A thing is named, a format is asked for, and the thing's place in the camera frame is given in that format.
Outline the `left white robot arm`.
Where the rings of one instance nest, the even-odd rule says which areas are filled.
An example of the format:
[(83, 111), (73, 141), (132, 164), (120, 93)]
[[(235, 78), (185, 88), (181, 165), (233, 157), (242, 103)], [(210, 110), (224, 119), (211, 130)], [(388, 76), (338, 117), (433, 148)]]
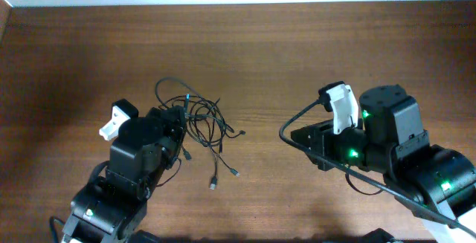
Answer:
[(73, 197), (62, 242), (126, 242), (147, 214), (161, 176), (178, 161), (186, 129), (181, 106), (110, 120), (100, 130), (112, 143), (109, 159)]

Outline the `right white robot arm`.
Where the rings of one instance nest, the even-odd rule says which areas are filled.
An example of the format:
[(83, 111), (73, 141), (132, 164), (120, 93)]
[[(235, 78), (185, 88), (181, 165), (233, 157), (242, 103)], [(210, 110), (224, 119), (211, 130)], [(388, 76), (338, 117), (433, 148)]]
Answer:
[(332, 119), (292, 131), (282, 141), (321, 171), (341, 170), (391, 194), (437, 242), (475, 241), (475, 165), (460, 152), (432, 145), (414, 97), (382, 85), (359, 98), (344, 82), (326, 85), (303, 113), (322, 105)]

